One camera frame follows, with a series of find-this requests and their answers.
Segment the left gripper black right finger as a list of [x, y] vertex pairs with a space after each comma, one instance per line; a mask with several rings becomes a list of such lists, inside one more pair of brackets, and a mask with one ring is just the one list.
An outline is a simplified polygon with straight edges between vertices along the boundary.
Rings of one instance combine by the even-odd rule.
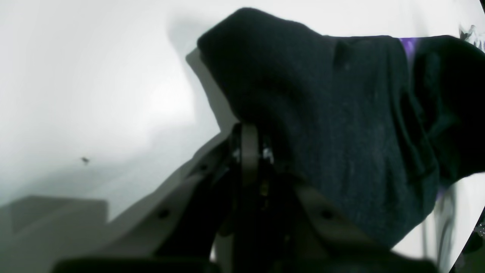
[[346, 219], [331, 202], [296, 178], [265, 180], [277, 209], [279, 245], [268, 273], [437, 273], [427, 259], [396, 254]]

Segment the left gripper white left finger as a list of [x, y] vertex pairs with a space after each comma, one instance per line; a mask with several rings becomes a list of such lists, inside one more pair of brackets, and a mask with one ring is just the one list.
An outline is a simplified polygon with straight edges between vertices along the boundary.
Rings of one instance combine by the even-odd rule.
[[232, 208], [241, 135], [206, 154], [187, 178], [118, 240], [63, 260], [54, 273], [220, 273], [210, 260], [216, 233]]

